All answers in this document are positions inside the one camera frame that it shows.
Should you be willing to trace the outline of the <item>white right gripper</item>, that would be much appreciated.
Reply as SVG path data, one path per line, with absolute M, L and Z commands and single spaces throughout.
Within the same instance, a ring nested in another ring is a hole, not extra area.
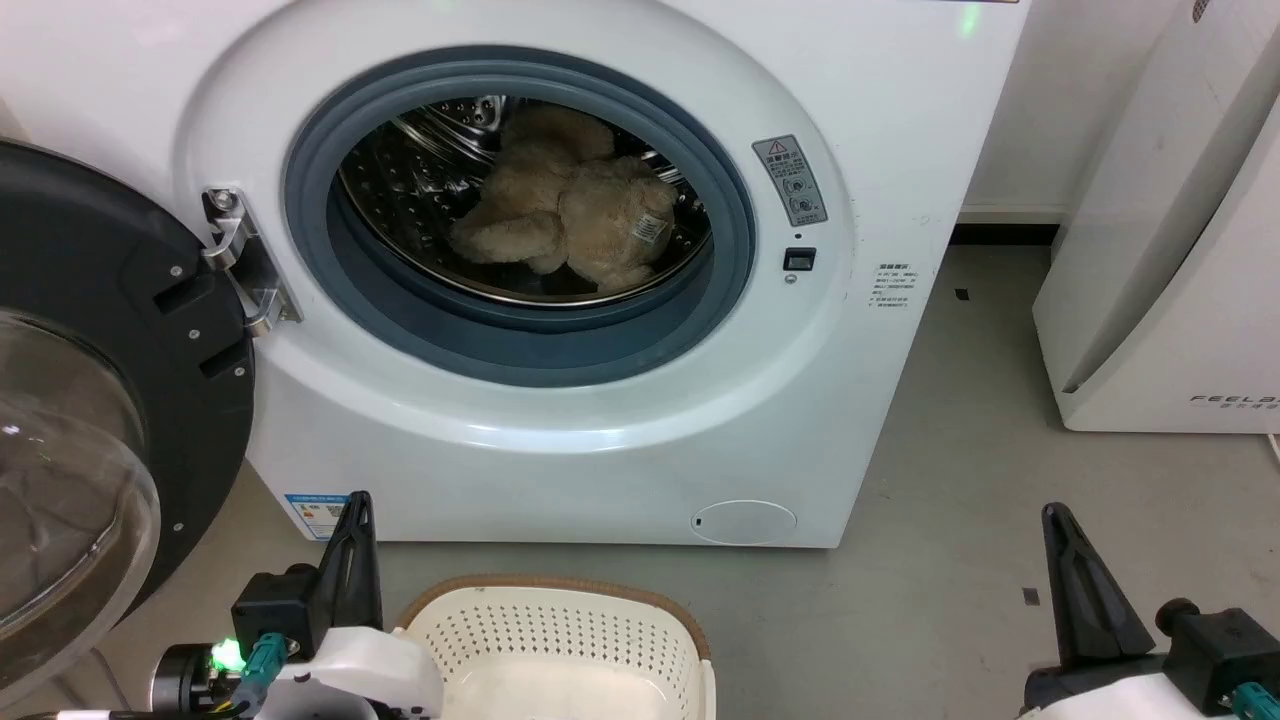
M 1155 639 L 1071 509 L 1047 503 L 1041 520 L 1060 666 L 1028 675 L 1020 717 L 1234 719 L 1228 706 L 1204 714 L 1188 700 L 1161 655 L 1139 659 Z

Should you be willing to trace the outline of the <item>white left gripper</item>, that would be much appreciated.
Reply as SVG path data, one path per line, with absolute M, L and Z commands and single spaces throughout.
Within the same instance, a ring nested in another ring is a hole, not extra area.
M 323 643 L 311 660 L 282 669 L 257 719 L 443 716 L 444 682 L 430 650 L 401 628 L 381 632 L 378 538 L 367 491 L 347 498 L 319 566 L 315 600 L 316 642 Z

